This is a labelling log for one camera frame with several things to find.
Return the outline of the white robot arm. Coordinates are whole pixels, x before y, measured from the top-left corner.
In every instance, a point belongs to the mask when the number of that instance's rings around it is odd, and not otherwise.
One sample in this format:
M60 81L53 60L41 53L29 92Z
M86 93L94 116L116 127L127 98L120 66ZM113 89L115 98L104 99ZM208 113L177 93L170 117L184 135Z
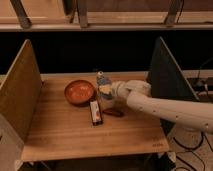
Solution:
M151 97L151 85L142 80L115 81L98 89L132 109L213 134L213 104Z

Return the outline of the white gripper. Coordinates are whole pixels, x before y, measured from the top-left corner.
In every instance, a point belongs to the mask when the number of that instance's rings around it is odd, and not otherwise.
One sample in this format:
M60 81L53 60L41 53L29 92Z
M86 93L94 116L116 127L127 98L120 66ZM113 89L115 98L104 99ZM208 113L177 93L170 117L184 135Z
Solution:
M121 82L120 81L116 81L113 82L112 85L101 85L99 87L99 91L103 94L110 94L112 92L112 95L114 97L118 97L119 93L118 93L118 89L120 87Z

